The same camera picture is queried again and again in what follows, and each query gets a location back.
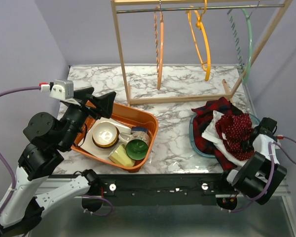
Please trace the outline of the red plaid skirt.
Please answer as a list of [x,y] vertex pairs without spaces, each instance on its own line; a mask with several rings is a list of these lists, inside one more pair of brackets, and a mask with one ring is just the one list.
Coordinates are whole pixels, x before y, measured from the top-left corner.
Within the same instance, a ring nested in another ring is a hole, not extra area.
[[207,155],[214,155],[223,170],[235,168],[235,165],[228,161],[212,142],[202,137],[202,133],[212,121],[213,111],[221,112],[224,115],[241,115],[243,112],[224,97],[214,101],[207,101],[205,106],[191,110],[196,113],[192,124],[193,137],[197,149]]

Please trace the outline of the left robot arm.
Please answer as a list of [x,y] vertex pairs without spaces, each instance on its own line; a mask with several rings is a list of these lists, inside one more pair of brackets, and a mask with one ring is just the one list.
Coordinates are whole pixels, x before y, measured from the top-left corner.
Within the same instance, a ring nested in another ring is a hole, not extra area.
[[114,91],[96,97],[94,88],[71,91],[63,100],[67,110],[61,118],[40,112],[34,115],[23,133],[29,140],[16,171],[11,171],[12,183],[0,201],[0,237],[25,236],[43,216],[61,202],[77,197],[103,199],[103,182],[91,169],[77,171],[66,185],[37,195],[40,185],[63,161],[63,152],[71,150],[77,136],[86,130],[88,118],[110,118]]

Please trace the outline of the orange hanger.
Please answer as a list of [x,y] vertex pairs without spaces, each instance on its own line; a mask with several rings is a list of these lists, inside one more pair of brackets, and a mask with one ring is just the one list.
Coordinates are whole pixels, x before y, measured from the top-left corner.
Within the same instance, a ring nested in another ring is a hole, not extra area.
[[164,18],[161,10],[161,0],[154,11],[154,35],[157,69],[157,89],[161,88],[164,59]]

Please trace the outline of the red polka dot garment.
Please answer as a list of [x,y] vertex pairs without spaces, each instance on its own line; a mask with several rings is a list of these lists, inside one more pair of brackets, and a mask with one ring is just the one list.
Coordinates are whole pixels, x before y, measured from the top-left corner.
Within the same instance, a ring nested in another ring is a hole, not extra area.
[[251,158],[254,150],[247,151],[242,147],[242,142],[248,141],[253,132],[249,114],[222,115],[215,128],[226,150],[237,160],[245,161]]

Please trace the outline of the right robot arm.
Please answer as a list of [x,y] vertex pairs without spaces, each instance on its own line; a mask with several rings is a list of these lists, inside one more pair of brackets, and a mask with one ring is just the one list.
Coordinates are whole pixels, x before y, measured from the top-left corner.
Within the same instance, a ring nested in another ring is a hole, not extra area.
[[253,128],[248,139],[240,143],[240,148],[252,153],[239,170],[226,170],[217,181],[220,192],[227,194],[236,189],[250,200],[260,205],[266,204],[287,174],[287,169],[276,162],[274,136],[277,121],[263,118]]

